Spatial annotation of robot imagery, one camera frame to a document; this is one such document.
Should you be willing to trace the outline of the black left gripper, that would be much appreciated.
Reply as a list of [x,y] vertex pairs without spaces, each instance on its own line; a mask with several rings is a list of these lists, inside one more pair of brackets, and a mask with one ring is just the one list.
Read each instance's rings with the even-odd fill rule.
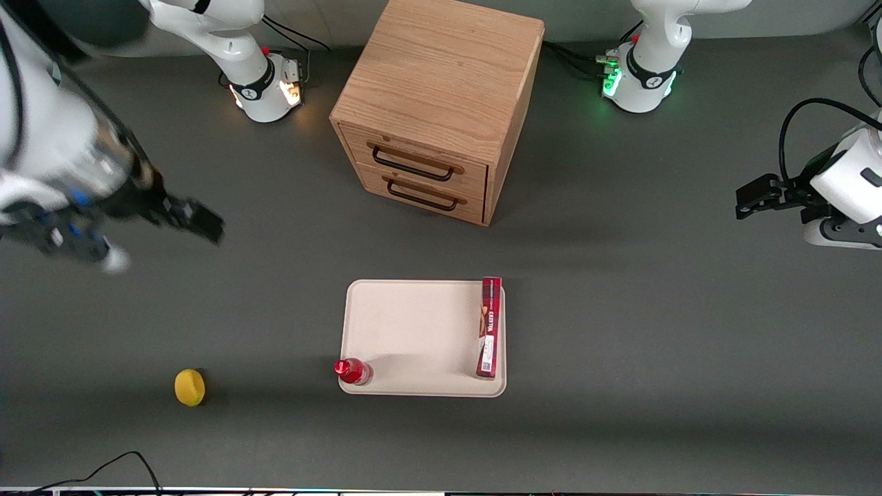
[[[815,178],[834,157],[835,145],[829,145],[825,150],[816,154],[804,165],[802,172],[796,176],[789,176],[786,170],[786,160],[781,161],[781,175],[790,188],[794,200],[799,200],[817,209],[828,209],[830,204],[810,185],[810,179]],[[760,211],[778,211],[786,209],[786,202],[781,201],[783,194],[782,182],[775,174],[763,174],[746,185],[737,189],[736,219],[744,220]]]

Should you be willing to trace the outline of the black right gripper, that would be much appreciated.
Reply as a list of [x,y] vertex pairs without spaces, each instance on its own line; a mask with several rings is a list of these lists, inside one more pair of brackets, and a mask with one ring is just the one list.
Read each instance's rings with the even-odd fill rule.
[[166,200],[163,175],[152,165],[141,144],[114,126],[102,127],[102,213],[115,220],[136,217],[188,231],[219,245],[225,222],[194,198],[179,200],[162,216]]

